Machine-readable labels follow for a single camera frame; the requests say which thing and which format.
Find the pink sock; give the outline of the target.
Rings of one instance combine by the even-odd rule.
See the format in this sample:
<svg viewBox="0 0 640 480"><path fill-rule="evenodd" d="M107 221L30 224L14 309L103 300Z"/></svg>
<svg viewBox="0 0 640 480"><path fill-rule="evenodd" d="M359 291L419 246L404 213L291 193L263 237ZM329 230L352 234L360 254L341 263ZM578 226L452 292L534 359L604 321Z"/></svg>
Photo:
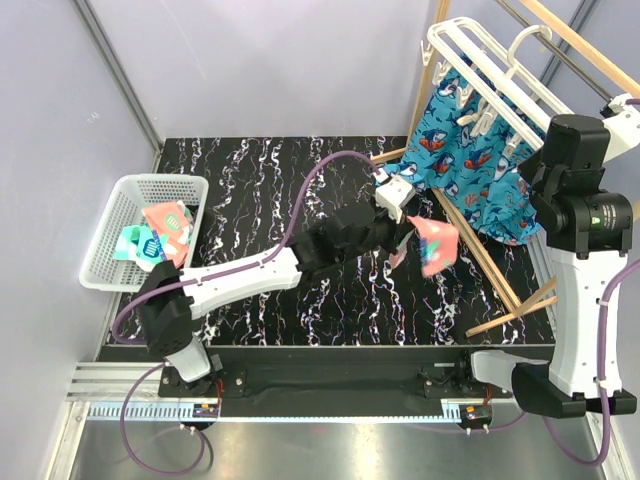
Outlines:
<svg viewBox="0 0 640 480"><path fill-rule="evenodd" d="M142 209L142 214L160 238L164 256L177 267L184 264L193 232L193 216L183 201L165 202Z"/></svg>
<svg viewBox="0 0 640 480"><path fill-rule="evenodd" d="M409 232L401 236L396 252L389 255L391 269L397 268L404 261L407 243L413 232L419 238L421 273L424 278L435 276L455 264L459 230L454 225L419 216L407 216L402 226L408 226Z"/></svg>

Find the mint green sock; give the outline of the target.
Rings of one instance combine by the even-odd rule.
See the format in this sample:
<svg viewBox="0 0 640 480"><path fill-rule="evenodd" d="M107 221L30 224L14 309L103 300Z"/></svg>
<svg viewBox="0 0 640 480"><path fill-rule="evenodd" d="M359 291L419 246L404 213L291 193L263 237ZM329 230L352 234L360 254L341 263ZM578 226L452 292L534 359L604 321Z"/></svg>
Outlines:
<svg viewBox="0 0 640 480"><path fill-rule="evenodd" d="M136 248L137 259L151 267L168 260L161 237L154 233L140 237Z"/></svg>
<svg viewBox="0 0 640 480"><path fill-rule="evenodd" d="M141 225L124 227L117 239L112 258L118 261L134 261L137 258L138 241L146 230L147 227Z"/></svg>

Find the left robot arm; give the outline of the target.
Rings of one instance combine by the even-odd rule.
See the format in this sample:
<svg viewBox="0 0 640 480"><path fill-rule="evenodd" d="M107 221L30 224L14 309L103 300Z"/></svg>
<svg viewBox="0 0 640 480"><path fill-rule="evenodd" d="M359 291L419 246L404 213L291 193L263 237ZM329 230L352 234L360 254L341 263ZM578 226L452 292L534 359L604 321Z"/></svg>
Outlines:
<svg viewBox="0 0 640 480"><path fill-rule="evenodd" d="M236 301L323 279L371 250L396 255L413 230L407 216L394 217L373 202L358 202L293 235L282 249L214 267L178 269L160 263L135 298L147 350L173 368L190 393L206 395L215 386L216 372L192 321Z"/></svg>

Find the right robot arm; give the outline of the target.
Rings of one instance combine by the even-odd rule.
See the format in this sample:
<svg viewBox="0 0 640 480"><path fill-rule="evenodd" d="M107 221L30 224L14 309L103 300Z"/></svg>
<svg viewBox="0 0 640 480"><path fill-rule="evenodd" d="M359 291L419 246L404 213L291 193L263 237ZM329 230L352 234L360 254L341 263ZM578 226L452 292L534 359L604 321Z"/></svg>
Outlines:
<svg viewBox="0 0 640 480"><path fill-rule="evenodd" d="M492 384L512 393L522 410L556 419L636 412L617 362L616 290L632 247L633 211L624 195L600 186L610 143L604 121L560 114L520 165L556 278L554 352L544 362L475 351L453 374L463 395Z"/></svg>

